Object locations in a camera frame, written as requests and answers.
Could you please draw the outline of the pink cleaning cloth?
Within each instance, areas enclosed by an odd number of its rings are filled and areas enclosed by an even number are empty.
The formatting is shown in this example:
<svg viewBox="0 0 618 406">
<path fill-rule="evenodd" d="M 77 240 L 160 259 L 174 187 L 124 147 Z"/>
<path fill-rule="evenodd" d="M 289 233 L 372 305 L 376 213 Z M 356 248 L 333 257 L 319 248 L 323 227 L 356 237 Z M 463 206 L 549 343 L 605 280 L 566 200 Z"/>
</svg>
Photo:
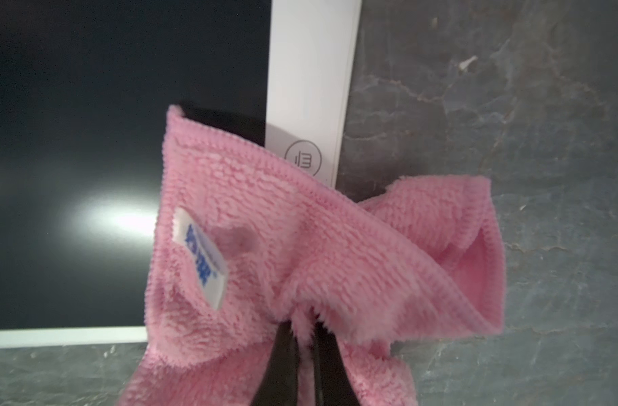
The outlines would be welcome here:
<svg viewBox="0 0 618 406">
<path fill-rule="evenodd" d="M 320 321 L 361 405 L 414 405 L 393 344 L 498 334 L 506 265 L 489 179 L 399 179 L 356 203 L 238 135 L 168 109 L 145 295 L 122 405 L 251 405 L 278 326 L 315 405 Z"/>
</svg>

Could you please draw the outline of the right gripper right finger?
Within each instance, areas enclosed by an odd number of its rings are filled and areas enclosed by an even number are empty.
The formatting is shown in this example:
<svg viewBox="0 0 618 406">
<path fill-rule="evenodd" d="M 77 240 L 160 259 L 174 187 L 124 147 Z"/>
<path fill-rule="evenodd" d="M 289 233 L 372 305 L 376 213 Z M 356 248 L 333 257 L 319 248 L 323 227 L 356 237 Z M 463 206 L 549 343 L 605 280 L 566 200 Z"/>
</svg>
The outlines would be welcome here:
<svg viewBox="0 0 618 406">
<path fill-rule="evenodd" d="M 360 406 L 345 370 L 338 340 L 320 321 L 314 326 L 312 356 L 315 405 Z"/>
</svg>

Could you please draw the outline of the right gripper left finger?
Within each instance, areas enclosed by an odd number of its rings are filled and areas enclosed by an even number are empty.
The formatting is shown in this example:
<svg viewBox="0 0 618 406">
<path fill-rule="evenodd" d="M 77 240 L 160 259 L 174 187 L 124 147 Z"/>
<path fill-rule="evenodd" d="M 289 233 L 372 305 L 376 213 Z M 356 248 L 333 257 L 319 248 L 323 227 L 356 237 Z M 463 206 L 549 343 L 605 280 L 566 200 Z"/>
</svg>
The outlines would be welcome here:
<svg viewBox="0 0 618 406">
<path fill-rule="evenodd" d="M 278 326 L 272 352 L 263 379 L 251 400 L 251 406 L 297 406 L 300 347 L 292 324 Z"/>
</svg>

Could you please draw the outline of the white drawing tablet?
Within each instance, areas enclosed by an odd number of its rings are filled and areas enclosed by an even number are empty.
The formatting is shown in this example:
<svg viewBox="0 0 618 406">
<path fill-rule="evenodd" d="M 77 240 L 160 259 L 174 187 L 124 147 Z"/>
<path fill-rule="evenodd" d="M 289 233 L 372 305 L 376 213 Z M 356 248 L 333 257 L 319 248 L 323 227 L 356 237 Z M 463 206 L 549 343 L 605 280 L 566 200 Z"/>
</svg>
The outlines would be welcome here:
<svg viewBox="0 0 618 406">
<path fill-rule="evenodd" d="M 0 348 L 141 343 L 172 105 L 335 185 L 359 1 L 0 1 Z"/>
</svg>

